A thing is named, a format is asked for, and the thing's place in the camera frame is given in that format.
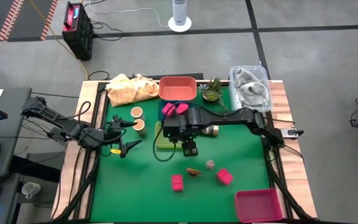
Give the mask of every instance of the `potted succulent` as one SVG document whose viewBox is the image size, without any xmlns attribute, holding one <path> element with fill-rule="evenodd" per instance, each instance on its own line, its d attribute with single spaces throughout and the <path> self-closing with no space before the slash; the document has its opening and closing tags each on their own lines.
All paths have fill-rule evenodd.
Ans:
<svg viewBox="0 0 358 224">
<path fill-rule="evenodd" d="M 219 104 L 227 110 L 227 106 L 223 102 L 223 91 L 221 89 L 222 83 L 219 77 L 216 77 L 213 81 L 210 80 L 207 84 L 201 84 L 199 91 L 201 92 L 203 99 L 208 102 L 219 102 Z"/>
</svg>

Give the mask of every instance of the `tan towel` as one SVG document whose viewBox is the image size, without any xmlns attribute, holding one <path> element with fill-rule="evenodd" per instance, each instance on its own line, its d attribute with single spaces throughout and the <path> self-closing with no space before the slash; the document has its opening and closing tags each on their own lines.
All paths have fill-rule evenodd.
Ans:
<svg viewBox="0 0 358 224">
<path fill-rule="evenodd" d="M 110 80 L 106 90 L 112 106 L 119 106 L 147 100 L 158 96 L 158 84 L 151 78 L 137 74 L 136 78 L 128 79 L 124 74 Z"/>
</svg>

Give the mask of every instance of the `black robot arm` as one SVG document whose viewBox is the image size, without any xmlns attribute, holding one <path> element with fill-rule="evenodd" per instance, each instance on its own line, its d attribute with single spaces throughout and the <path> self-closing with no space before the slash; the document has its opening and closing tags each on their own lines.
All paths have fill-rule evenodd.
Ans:
<svg viewBox="0 0 358 224">
<path fill-rule="evenodd" d="M 121 150 L 120 157 L 125 158 L 128 151 L 142 140 L 123 143 L 121 131 L 136 123 L 124 121 L 118 115 L 114 115 L 106 129 L 94 129 L 84 121 L 77 121 L 73 118 L 66 118 L 56 111 L 50 109 L 44 98 L 36 96 L 22 107 L 22 115 L 42 119 L 57 128 L 53 128 L 48 137 L 57 141 L 72 139 L 81 147 L 87 150 L 100 150 L 101 146 L 118 144 Z"/>
<path fill-rule="evenodd" d="M 261 112 L 242 108 L 225 114 L 216 114 L 199 106 L 190 107 L 184 114 L 173 114 L 163 122 L 163 135 L 171 142 L 182 142 L 185 156 L 196 156 L 194 138 L 202 129 L 211 125 L 244 124 L 252 134 L 265 136 L 272 148 L 284 145 L 281 130 L 266 126 Z"/>
</svg>

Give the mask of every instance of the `pink cube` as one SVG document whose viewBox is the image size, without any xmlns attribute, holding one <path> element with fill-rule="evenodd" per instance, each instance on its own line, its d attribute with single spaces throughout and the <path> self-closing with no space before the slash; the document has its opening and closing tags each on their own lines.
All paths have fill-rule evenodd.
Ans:
<svg viewBox="0 0 358 224">
<path fill-rule="evenodd" d="M 183 190 L 183 177 L 181 174 L 175 174 L 171 177 L 173 191 Z"/>
<path fill-rule="evenodd" d="M 175 106 L 171 103 L 167 103 L 164 108 L 162 108 L 162 114 L 171 116 L 175 111 Z"/>
<path fill-rule="evenodd" d="M 189 108 L 189 105 L 187 105 L 186 103 L 180 103 L 178 108 L 177 108 L 177 114 L 182 115 L 184 114 Z"/>
<path fill-rule="evenodd" d="M 225 168 L 219 170 L 216 176 L 224 185 L 229 185 L 233 181 L 233 176 Z"/>
</svg>

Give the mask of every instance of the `concrete floor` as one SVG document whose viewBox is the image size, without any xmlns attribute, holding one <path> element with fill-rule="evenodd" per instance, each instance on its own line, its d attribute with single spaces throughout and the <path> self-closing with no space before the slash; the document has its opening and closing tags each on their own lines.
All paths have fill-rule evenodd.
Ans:
<svg viewBox="0 0 358 224">
<path fill-rule="evenodd" d="M 192 29 L 250 28 L 243 0 L 190 2 Z M 61 29 L 65 4 L 58 2 L 55 30 Z M 258 0 L 252 5 L 258 27 L 358 25 L 358 1 Z M 162 24 L 172 16 L 169 1 L 106 1 L 93 7 L 152 7 Z M 166 30 L 151 12 L 89 15 L 124 32 Z M 358 129 L 349 124 L 357 109 L 358 30 L 271 32 L 260 38 L 270 76 L 284 80 L 296 126 L 305 130 L 300 145 L 319 218 L 358 223 Z M 258 65 L 259 58 L 252 33 L 166 35 L 95 39 L 93 59 L 84 64 L 88 72 L 106 70 L 112 77 L 203 72 L 205 78 L 226 78 L 232 66 Z M 37 92 L 78 96 L 83 79 L 81 67 L 54 40 L 0 43 L 0 87 L 30 86 Z M 72 98 L 46 99 L 67 116 L 77 104 Z M 22 135 L 35 136 L 27 130 Z M 26 146 L 34 153 L 63 149 L 53 141 L 20 139 L 17 151 Z M 27 207 L 18 223 L 50 215 L 50 209 Z"/>
</svg>

